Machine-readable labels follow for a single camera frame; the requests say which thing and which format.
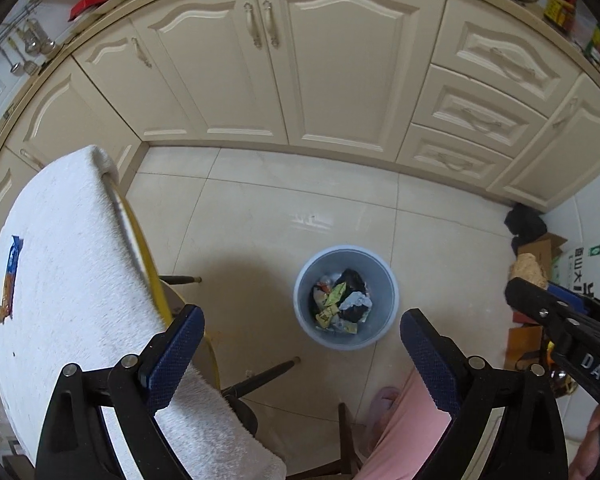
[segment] blue and orange wrapper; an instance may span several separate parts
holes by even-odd
[[[7,272],[4,275],[4,289],[2,292],[2,304],[0,306],[0,323],[4,324],[7,317],[13,319],[13,289],[16,283],[16,270],[18,269],[18,257],[22,248],[22,240],[13,237],[13,244],[9,251],[7,260]]]

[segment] trash can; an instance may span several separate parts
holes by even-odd
[[[371,312],[364,323],[358,324],[357,334],[321,330],[309,310],[309,296],[322,276],[341,273],[347,268],[365,280],[373,302]],[[377,254],[353,245],[330,247],[312,256],[298,274],[294,287],[298,322],[311,339],[334,350],[358,350],[378,341],[394,323],[399,305],[398,283],[389,266]]]

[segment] pink pants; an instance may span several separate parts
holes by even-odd
[[[394,414],[355,480],[411,480],[451,421],[436,408],[414,370],[394,403]]]

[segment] pink slipper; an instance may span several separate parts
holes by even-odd
[[[385,386],[376,393],[371,401],[369,411],[366,414],[365,433],[363,434],[362,442],[360,443],[360,453],[363,455],[367,457],[371,455],[373,449],[370,449],[370,444],[374,426],[380,421],[382,416],[391,409],[395,399],[397,399],[399,395],[400,390],[398,388]]]

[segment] drawer handle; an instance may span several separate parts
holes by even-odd
[[[518,70],[522,70],[522,72],[526,72],[533,79],[536,78],[536,71],[534,69],[529,68],[528,66],[525,66],[525,65],[520,65],[520,63],[518,63],[515,59],[511,59],[509,56],[507,56],[507,54],[505,54],[499,48],[497,48],[495,46],[492,46],[490,48],[489,52],[491,52],[494,56],[500,58],[500,60],[502,61],[502,63],[499,65],[499,67],[510,78],[515,79],[516,81],[522,81],[524,79],[523,77],[520,77],[518,74],[516,74],[515,72],[512,72],[510,69],[508,69],[507,66],[506,66],[506,63],[513,65]]]
[[[256,48],[262,46],[262,40],[260,39],[260,33],[258,32],[258,26],[256,25],[256,19],[253,15],[253,6],[250,3],[244,4],[244,10],[247,13],[247,30],[253,38],[253,44]]]
[[[462,164],[456,164],[454,162],[449,162],[447,156],[444,153],[438,153],[437,158],[442,164],[448,167],[451,171],[466,171],[470,170],[474,165],[470,162],[464,161]]]
[[[29,161],[32,162],[34,165],[36,165],[39,170],[44,170],[45,169],[45,165],[42,164],[42,162],[40,162],[39,160],[37,160],[27,150],[24,150],[24,149],[20,150],[20,155],[22,155],[24,158],[28,158]]]
[[[502,123],[500,121],[487,121],[478,117],[471,108],[462,108],[462,113],[468,116],[468,121],[471,126],[473,126],[476,130],[480,130],[486,134],[490,134],[491,130],[481,126],[481,124],[487,124],[488,126],[495,126],[496,128],[501,128]]]
[[[151,61],[149,61],[149,58],[146,56],[146,54],[140,47],[140,42],[138,41],[138,38],[131,38],[131,43],[134,44],[134,50],[136,51],[136,56],[138,57],[138,59],[142,61],[147,68],[151,68],[153,65],[151,64]]]
[[[571,119],[573,117],[573,114],[576,111],[576,108],[578,107],[578,103],[580,102],[580,99],[577,97],[572,97],[569,101],[569,110],[567,111],[567,113],[565,113],[563,115],[563,117],[561,117],[560,119],[558,119],[557,121],[554,121],[554,123],[552,124],[552,127],[555,128],[559,128],[560,126],[562,126],[565,122],[567,122],[569,119]]]
[[[262,7],[264,8],[264,28],[267,29],[267,33],[271,38],[271,46],[277,48],[280,42],[278,41],[276,24],[273,21],[273,5],[269,0],[264,0]]]

